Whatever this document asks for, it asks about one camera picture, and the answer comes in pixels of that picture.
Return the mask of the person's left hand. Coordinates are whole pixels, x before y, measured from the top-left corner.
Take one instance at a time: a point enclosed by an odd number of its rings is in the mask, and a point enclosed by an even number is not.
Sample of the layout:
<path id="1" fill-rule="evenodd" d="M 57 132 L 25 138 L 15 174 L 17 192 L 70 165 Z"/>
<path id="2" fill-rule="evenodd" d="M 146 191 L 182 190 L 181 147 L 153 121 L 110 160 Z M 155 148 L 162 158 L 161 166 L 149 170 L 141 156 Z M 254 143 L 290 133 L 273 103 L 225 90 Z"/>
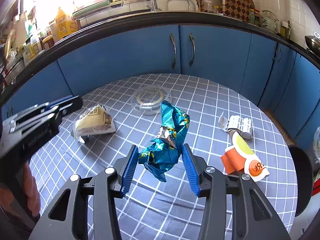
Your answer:
<path id="1" fill-rule="evenodd" d="M 18 174 L 10 172 L 1 178 L 1 207 L 13 216 L 20 217 L 18 204 L 28 215 L 34 218 L 39 216 L 40 194 L 28 162 L 21 167 Z"/>

